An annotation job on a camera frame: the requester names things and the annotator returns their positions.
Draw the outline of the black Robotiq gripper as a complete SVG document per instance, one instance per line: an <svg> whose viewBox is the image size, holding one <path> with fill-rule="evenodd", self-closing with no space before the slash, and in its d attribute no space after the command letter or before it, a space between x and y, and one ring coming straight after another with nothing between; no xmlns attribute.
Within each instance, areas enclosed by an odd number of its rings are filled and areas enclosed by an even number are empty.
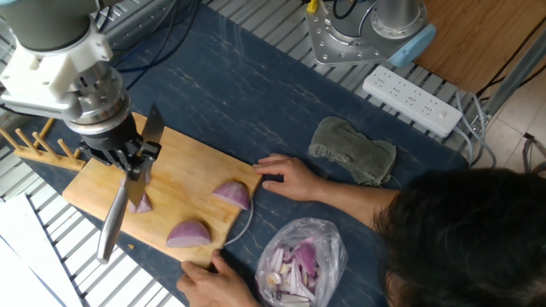
<svg viewBox="0 0 546 307"><path fill-rule="evenodd" d="M144 178L148 182L151 169L158 159L161 145L157 142L144 142L141 149L129 159L129 167L118 156L115 149L122 148L129 142L140 142L142 137L137 132L136 122L132 115L128 115L123 122L113 129L95 135L82 135L86 144L79 144L78 148L90 159L96 159L104 165L115 165L126 171L126 175L133 181Z"/></svg>

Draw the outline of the person left hand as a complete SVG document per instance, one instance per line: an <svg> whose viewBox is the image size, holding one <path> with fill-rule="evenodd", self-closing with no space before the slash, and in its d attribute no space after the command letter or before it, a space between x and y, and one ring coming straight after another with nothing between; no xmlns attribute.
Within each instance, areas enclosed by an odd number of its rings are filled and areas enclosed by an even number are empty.
<svg viewBox="0 0 546 307"><path fill-rule="evenodd" d="M211 255L215 272L196 264L181 262L183 276L177 281L189 305L193 307L259 307L247 284L226 263L220 250Z"/></svg>

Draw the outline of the person right hand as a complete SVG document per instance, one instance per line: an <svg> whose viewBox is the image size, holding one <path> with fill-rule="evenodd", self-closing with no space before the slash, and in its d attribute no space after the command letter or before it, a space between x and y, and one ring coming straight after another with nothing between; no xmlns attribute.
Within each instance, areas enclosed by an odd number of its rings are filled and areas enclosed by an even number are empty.
<svg viewBox="0 0 546 307"><path fill-rule="evenodd" d="M273 153L260 159L253 169L262 176L282 176L282 181L264 180L262 187L291 200L318 200L318 189L325 181L300 159Z"/></svg>

